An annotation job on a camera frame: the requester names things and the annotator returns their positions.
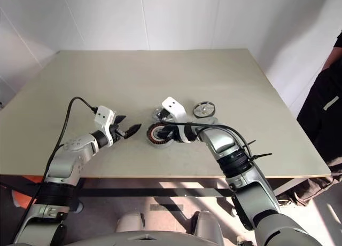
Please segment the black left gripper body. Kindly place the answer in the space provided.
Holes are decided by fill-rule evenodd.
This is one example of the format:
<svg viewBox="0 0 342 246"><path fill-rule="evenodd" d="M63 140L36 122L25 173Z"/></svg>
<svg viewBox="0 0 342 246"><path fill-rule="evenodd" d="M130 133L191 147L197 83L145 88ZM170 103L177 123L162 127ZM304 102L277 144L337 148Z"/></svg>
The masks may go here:
<svg viewBox="0 0 342 246"><path fill-rule="evenodd" d="M128 133L121 131L118 124L111 124L109 127L110 135L112 136L113 144L119 141L121 138L127 139Z"/></svg>

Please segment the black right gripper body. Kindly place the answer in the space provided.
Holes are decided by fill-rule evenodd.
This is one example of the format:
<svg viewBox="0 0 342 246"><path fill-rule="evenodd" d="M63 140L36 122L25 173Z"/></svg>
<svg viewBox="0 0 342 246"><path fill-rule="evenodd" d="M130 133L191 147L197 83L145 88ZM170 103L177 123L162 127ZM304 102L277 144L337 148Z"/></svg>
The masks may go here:
<svg viewBox="0 0 342 246"><path fill-rule="evenodd" d="M174 119L172 118L171 115L168 115L165 118L165 121L169 122L169 123L174 123ZM167 124L165 126L165 130L168 132L168 135L166 137L167 141L175 141L175 142L179 142L179 134L178 134L178 127L177 125L169 125Z"/></svg>

